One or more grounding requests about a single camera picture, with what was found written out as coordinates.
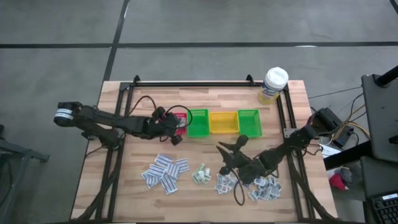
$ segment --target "wooden table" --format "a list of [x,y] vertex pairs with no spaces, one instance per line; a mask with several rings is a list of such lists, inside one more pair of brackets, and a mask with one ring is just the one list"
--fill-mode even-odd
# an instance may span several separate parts
[[[98,103],[99,109],[114,112],[119,84],[120,82],[104,82]],[[301,128],[311,115],[304,82],[301,80],[289,81],[289,87],[297,126]],[[256,99],[258,91],[258,87],[135,87],[133,104],[141,96],[150,95],[157,106],[163,106],[166,109],[176,104],[185,105],[190,109],[208,108],[209,111],[258,109],[261,114],[262,137],[250,139],[242,149],[248,156],[255,156],[259,152],[270,147],[276,147],[283,142],[277,105],[276,103],[273,105],[260,104]],[[285,101],[283,103],[286,120],[288,121]],[[133,114],[150,115],[152,112],[152,103],[149,100],[142,100]],[[218,141],[233,143],[237,137],[237,134],[212,134],[205,139],[192,139],[183,136],[183,142],[178,146],[173,146],[169,141],[159,142],[159,139],[146,141],[127,136],[113,221],[296,221],[297,216],[286,158],[279,164],[279,182],[282,186],[282,192],[281,197],[277,200],[253,202],[245,193],[246,203],[241,207],[234,201],[233,191],[218,195],[214,186],[216,185],[216,173],[223,166],[223,162],[215,145]],[[99,141],[91,142],[88,146],[88,152],[99,146]],[[141,174],[149,168],[149,164],[154,163],[158,153],[167,154],[174,159],[188,158],[191,167],[190,171],[180,176],[177,181],[178,191],[171,195],[166,195],[160,184],[148,189],[141,177]],[[83,213],[98,193],[105,157],[106,150],[102,149],[92,153],[85,160],[72,218],[76,218]],[[316,156],[306,155],[304,161],[312,192],[327,211],[336,217],[335,204],[321,154],[318,153]],[[206,167],[211,168],[213,178],[207,185],[196,185],[191,178],[191,173],[200,163],[205,163]],[[239,189],[237,193],[238,198],[241,198]],[[305,210],[303,193],[300,194],[300,197]],[[108,209],[109,200],[107,199],[105,200],[104,211]]]

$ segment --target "gray floor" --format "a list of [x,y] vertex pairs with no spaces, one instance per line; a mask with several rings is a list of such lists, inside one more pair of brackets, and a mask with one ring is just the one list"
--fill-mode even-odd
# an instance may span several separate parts
[[[0,44],[111,43],[122,3],[1,1]],[[121,42],[398,41],[397,20],[387,0],[131,0]],[[4,135],[51,154],[48,164],[29,167],[13,223],[68,219],[87,142],[79,130],[56,126],[53,114],[59,101],[97,102],[109,52],[0,49]],[[384,73],[397,58],[398,47],[119,49],[110,79],[261,79],[280,66],[290,79],[305,80],[314,108],[328,106],[345,119],[361,89],[319,95],[360,86],[361,75]],[[358,123],[367,127],[366,117]],[[360,202],[335,199],[342,219],[363,221]]]

